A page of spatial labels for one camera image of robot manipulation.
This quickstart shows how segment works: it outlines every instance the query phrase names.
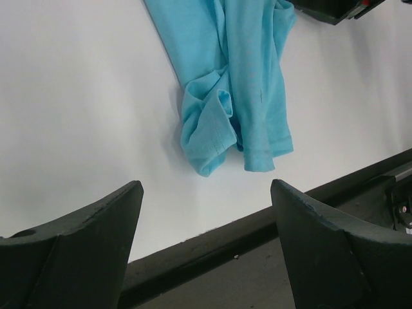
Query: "dark floor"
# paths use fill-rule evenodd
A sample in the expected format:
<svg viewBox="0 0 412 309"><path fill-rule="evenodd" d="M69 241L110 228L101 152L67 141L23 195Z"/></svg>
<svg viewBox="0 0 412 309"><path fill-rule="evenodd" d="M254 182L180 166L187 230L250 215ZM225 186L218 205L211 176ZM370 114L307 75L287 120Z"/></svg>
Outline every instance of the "dark floor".
<svg viewBox="0 0 412 309"><path fill-rule="evenodd" d="M279 238L139 309L295 309Z"/></svg>

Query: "black object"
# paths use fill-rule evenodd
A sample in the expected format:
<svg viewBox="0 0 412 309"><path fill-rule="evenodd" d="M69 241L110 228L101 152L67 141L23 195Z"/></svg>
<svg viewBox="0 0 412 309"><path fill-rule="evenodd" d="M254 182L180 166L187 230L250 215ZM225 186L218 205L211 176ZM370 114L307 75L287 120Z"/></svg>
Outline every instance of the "black object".
<svg viewBox="0 0 412 309"><path fill-rule="evenodd" d="M412 149L306 194L391 229L386 192L412 173L411 163ZM118 308L294 309L274 208L130 263Z"/></svg>
<svg viewBox="0 0 412 309"><path fill-rule="evenodd" d="M362 0L290 0L298 10L328 24L338 24L352 17L358 19L384 1L370 0L369 5L363 8Z"/></svg>
<svg viewBox="0 0 412 309"><path fill-rule="evenodd" d="M297 309L412 308L412 238L272 184L272 202Z"/></svg>
<svg viewBox="0 0 412 309"><path fill-rule="evenodd" d="M412 176L394 186L389 193L395 227L397 230L412 229Z"/></svg>
<svg viewBox="0 0 412 309"><path fill-rule="evenodd" d="M0 239L0 308L116 308L143 188Z"/></svg>

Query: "folded fabric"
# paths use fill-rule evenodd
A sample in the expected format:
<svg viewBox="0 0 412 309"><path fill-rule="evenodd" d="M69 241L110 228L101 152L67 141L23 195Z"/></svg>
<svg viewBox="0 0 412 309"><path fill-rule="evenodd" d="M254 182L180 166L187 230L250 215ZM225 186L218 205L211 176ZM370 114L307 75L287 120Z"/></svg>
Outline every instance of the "folded fabric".
<svg viewBox="0 0 412 309"><path fill-rule="evenodd" d="M279 60L295 22L285 0L145 0L184 88L183 151L208 176L227 149L271 171L293 151Z"/></svg>

